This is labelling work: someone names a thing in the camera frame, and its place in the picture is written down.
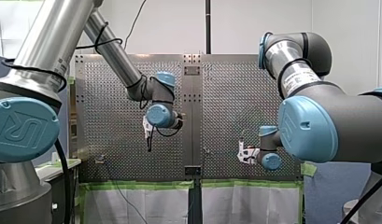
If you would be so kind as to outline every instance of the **cable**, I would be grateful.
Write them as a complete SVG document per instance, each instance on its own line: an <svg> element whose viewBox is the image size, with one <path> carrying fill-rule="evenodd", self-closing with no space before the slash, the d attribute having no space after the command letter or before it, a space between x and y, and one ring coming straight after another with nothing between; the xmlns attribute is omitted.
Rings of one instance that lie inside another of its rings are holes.
<svg viewBox="0 0 382 224"><path fill-rule="evenodd" d="M148 152L151 152L151 151L152 151L153 130L155 130L155 126L152 126L152 131L150 132L150 138L147 139Z"/></svg>
<svg viewBox="0 0 382 224"><path fill-rule="evenodd" d="M56 146L57 154L59 154L60 162L63 167L63 175L64 175L64 191L65 191L65 216L64 216L64 224L70 224L71 221L71 180L69 177L68 164L66 162L66 157L64 154L64 150L62 148L62 144L60 144L59 139L54 143Z"/></svg>
<svg viewBox="0 0 382 224"><path fill-rule="evenodd" d="M382 187L382 178L380 178L379 181L377 181L374 186L366 192L364 196L362 196L359 201L356 203L356 205L350 210L350 212L343 218L343 220L340 222L340 224L347 224L350 219L356 214L356 212L362 207L365 202L371 198L372 195L374 195L379 189Z"/></svg>
<svg viewBox="0 0 382 224"><path fill-rule="evenodd" d="M75 224L75 192L77 190L77 182L78 182L78 168L74 169L74 186L73 186L73 191L72 191L72 207L71 207L71 223Z"/></svg>
<svg viewBox="0 0 382 224"><path fill-rule="evenodd" d="M114 38L114 39L107 40L107 41L105 41L105 42L101 42L101 43L99 43L99 42L100 42L100 39L101 39L101 36L103 35L103 32L104 32L104 30L107 28L108 25L109 25L109 23L106 21L105 24L104 24L104 26L101 28L100 33L98 34L97 38L95 38L95 41L94 41L94 44L93 44L93 45L79 46L79 47L76 47L76 49L92 49L92 48L94 48L95 51L96 51L97 53L100 54L100 52L98 51L98 46L102 46L102 45L105 45L105 44L109 44L109 43L114 42L114 41L119 41L120 44L122 44L122 43L123 43L123 40L120 39L120 38Z"/></svg>
<svg viewBox="0 0 382 224"><path fill-rule="evenodd" d="M164 134L164 133L161 133L161 131L158 128L156 128L156 131L158 132L158 134L160 134L163 137L172 137L172 136L176 135L179 132L179 130L181 130L181 129L179 128L175 132L170 133L170 134Z"/></svg>
<svg viewBox="0 0 382 224"><path fill-rule="evenodd" d="M120 188L119 188L119 185L118 185L118 181L114 180L113 176L111 175L111 172L109 171L109 167L108 165L105 163L106 165L106 171L108 172L108 175L109 175L109 179L111 179L114 183L115 183L115 186L116 188L118 189L121 197L124 199L124 201L126 201L130 206L133 207L133 209L136 211L136 213L142 218L142 220L144 221L145 224L148 224L147 221L145 220L145 218L141 215L140 211L137 209L137 207L135 207L134 204L132 204L127 198L126 196L123 195L123 193L121 192Z"/></svg>
<svg viewBox="0 0 382 224"><path fill-rule="evenodd" d="M63 89L65 89L67 86L67 81L66 81L65 77L62 77L57 72L53 72L53 71L45 70L45 69L41 69L41 68L36 68L36 67L25 67L25 66L21 66L21 65L16 65L16 64L13 64L14 62L15 62L15 59L4 59L4 60L2 60L1 64L6 66L6 67L16 69L16 70L41 72L41 73L47 73L49 75L55 76L63 82L63 85L62 85L62 87L60 87L59 92L62 91Z"/></svg>
<svg viewBox="0 0 382 224"><path fill-rule="evenodd" d="M148 78L145 75L141 75L141 78L144 78L144 82L141 84L141 100L140 100L140 109L143 110L145 107L147 107L149 100L147 100L147 97L145 97L145 92L147 91L147 84L148 84Z"/></svg>
<svg viewBox="0 0 382 224"><path fill-rule="evenodd" d="M135 27L135 23L137 22L138 17L140 16L141 10L144 7L146 2L147 2L147 0L144 0L144 2L142 2L142 4L141 4L141 7L138 9L137 15L135 16L135 19L133 21L132 29L130 29L129 34L126 36L126 40L124 41L124 49L126 49L126 47L127 47L127 41L129 40L130 35L132 35L132 33L133 33L133 29Z"/></svg>

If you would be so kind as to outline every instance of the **black cable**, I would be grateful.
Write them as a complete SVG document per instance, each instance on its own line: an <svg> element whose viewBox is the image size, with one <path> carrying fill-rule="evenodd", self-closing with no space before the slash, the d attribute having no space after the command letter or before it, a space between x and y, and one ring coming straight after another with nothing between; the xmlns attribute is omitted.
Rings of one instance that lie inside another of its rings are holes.
<svg viewBox="0 0 382 224"><path fill-rule="evenodd" d="M145 75L141 75L142 78L144 78L144 82L141 84L141 100L140 100L140 109L145 109L147 107L149 100L147 100L147 97L145 97L145 92L147 91L147 84L148 84L148 78Z"/></svg>
<svg viewBox="0 0 382 224"><path fill-rule="evenodd" d="M142 218L142 220L145 222L145 224L148 224L147 221L145 220L145 218L141 215L140 211L137 209L137 207L136 207L134 204L132 204L132 203L126 198L126 196L123 195L123 193L121 192L121 190L120 190L120 188L119 188L118 181L114 180L113 176L111 175L111 172L110 172L110 170L109 170L109 166L107 165L107 163L105 163L105 165L106 165L106 171L108 172L108 175L109 175L109 179L111 179L111 180L114 182L114 184L115 184L117 190L119 191L121 197L124 199L124 201L126 201L130 206L133 207L133 209L134 209L134 210L136 211L136 213Z"/></svg>
<svg viewBox="0 0 382 224"><path fill-rule="evenodd" d="M59 78L63 82L63 85L60 87L59 92L62 91L63 89L65 89L66 86L67 86L67 81L66 81L65 77L62 77L57 72L53 72L53 71L45 70L45 69L41 69L41 68L25 67L25 66L21 66L21 65L16 65L16 64L13 64L14 62L15 62L15 59L4 59L4 60L1 61L1 64L6 66L6 67L9 67L9 68L12 68L12 69L16 69L16 70L47 73L49 75L57 77L57 78Z"/></svg>
<svg viewBox="0 0 382 224"><path fill-rule="evenodd" d="M66 162L66 157L64 154L64 150L62 148L62 144L60 144L59 139L54 143L56 146L57 154L59 154L60 162L63 167L63 175L64 175L64 191L65 191L65 210L64 210L64 224L70 224L71 221L71 179L68 170L68 164Z"/></svg>
<svg viewBox="0 0 382 224"><path fill-rule="evenodd" d="M148 152L152 151L153 130L155 130L155 126L152 126L152 131L150 132L150 137L149 137L149 139L147 139L147 142L149 140L149 142L148 142Z"/></svg>
<svg viewBox="0 0 382 224"><path fill-rule="evenodd" d="M124 41L124 49L126 49L126 47L127 47L127 41L129 40L130 35L132 35L132 33L133 33L133 29L135 27L135 23L137 22L138 17L140 16L141 10L144 7L146 2L147 2L147 0L144 0L144 2L142 2L142 4L141 4L141 7L138 9L137 15L135 16L135 19L133 21L132 29L130 29L129 34L126 36L126 40Z"/></svg>
<svg viewBox="0 0 382 224"><path fill-rule="evenodd" d="M170 134L164 134L164 133L161 133L161 131L158 128L156 128L156 131L158 132L158 134L160 134L163 137L172 137L172 136L176 135L179 132L179 130L181 130L181 129L179 128L175 132L170 133Z"/></svg>
<svg viewBox="0 0 382 224"><path fill-rule="evenodd" d="M359 201L356 203L356 205L350 210L350 212L343 218L343 220L340 222L340 224L347 224L350 219L356 214L356 212L362 207L365 202L371 198L372 195L374 195L380 188L382 187L382 178L380 178L379 181L377 181L374 186L362 196Z"/></svg>
<svg viewBox="0 0 382 224"><path fill-rule="evenodd" d="M74 186L72 191L72 206L71 206L71 216L72 216L72 224L75 224L75 192L77 190L77 182L78 182L78 168L74 169Z"/></svg>
<svg viewBox="0 0 382 224"><path fill-rule="evenodd" d="M205 50L211 54L211 0L205 0Z"/></svg>
<svg viewBox="0 0 382 224"><path fill-rule="evenodd" d="M94 41L93 45L79 46L79 47L77 47L77 49L92 49L92 48L94 48L95 51L100 54L100 52L98 51L98 46L109 44L109 43L114 42L114 41L119 41L120 44L122 44L123 40L120 39L120 38L114 38L114 39L107 40L105 42L101 42L100 43L101 36L103 35L103 32L107 28L108 25L109 25L109 23L106 21L104 26L101 28L100 33L98 34L97 38L95 38L95 41Z"/></svg>

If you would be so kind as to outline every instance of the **gray joint housing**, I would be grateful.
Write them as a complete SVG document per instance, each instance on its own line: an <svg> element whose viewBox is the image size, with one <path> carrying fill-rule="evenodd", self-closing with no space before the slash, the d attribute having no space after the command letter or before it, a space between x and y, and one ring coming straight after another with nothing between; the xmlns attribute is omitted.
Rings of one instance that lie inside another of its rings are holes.
<svg viewBox="0 0 382 224"><path fill-rule="evenodd" d="M284 88L281 83L280 79L284 81L293 74L300 75L299 78L304 80L315 75L328 75L332 55L321 36L312 33L270 35L264 47L266 68L278 79L280 88L284 89L283 96L305 96L319 104L329 115L338 142L333 161L382 161L382 98L372 95L349 96L339 87L319 78L301 82L290 92L290 88ZM302 75L302 71L309 68L313 71Z"/></svg>
<svg viewBox="0 0 382 224"><path fill-rule="evenodd" d="M257 161L262 162L262 158L271 152L277 151L278 147L283 147L280 139L280 131L267 134L260 137L260 153L258 153Z"/></svg>
<svg viewBox="0 0 382 224"><path fill-rule="evenodd" d="M334 85L320 84L296 93L321 105L338 135L333 161L382 161L382 99L349 96Z"/></svg>

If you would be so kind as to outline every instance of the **pegboard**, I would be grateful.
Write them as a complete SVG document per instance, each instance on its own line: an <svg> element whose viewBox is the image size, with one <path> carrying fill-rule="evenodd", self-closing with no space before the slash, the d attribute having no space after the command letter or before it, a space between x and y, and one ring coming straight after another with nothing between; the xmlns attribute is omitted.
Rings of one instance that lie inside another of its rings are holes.
<svg viewBox="0 0 382 224"><path fill-rule="evenodd" d="M182 55L131 56L146 76L166 71L176 76L174 109L181 111ZM142 125L146 109L127 99L125 87L101 56L77 59L78 155L81 181L183 180L183 133L164 138L153 135L148 152ZM106 162L96 162L104 155Z"/></svg>
<svg viewBox="0 0 382 224"><path fill-rule="evenodd" d="M297 180L300 164L280 149L283 167L266 172L241 163L238 138L259 144L261 125L276 125L281 102L276 83L258 69L257 55L130 55L147 76L167 71L176 76L175 110L185 113L174 137L153 136L147 152L142 118L146 110L126 98L125 88L98 55L78 55L78 155L82 182L185 179L184 166L202 165L202 178ZM200 74L187 74L187 70ZM105 155L106 164L95 159Z"/></svg>
<svg viewBox="0 0 382 224"><path fill-rule="evenodd" d="M258 68L258 55L205 55L200 134L203 178L297 180L300 163L279 149L282 167L268 172L260 165L239 162L239 137L258 146L262 125L277 125L281 103L276 82Z"/></svg>

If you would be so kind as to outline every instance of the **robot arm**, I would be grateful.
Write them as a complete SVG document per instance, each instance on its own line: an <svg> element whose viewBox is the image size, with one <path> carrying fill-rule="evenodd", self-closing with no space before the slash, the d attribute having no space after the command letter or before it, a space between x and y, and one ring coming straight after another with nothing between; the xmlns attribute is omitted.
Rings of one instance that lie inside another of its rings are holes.
<svg viewBox="0 0 382 224"><path fill-rule="evenodd" d="M59 134L57 93L65 86L68 64L85 30L94 42L115 39L97 8L101 0L45 0L12 69L0 78L0 162L30 161L49 150ZM151 100L148 122L179 129L173 111L175 78L147 78L129 60L118 41L98 46L134 101Z"/></svg>
<svg viewBox="0 0 382 224"><path fill-rule="evenodd" d="M97 8L93 10L88 19L85 32L93 43L97 38L99 38L99 42L103 43L116 38ZM142 76L130 61L119 41L101 45L98 47L98 51L124 84L131 100L152 101L152 106L146 115L152 126L172 129L179 129L182 126L180 115L173 111L176 83L172 74L161 72L152 78Z"/></svg>
<svg viewBox="0 0 382 224"><path fill-rule="evenodd" d="M346 95L323 81L332 56L316 34L266 35L260 68L277 80L280 140L289 154L314 162L382 161L382 89Z"/></svg>

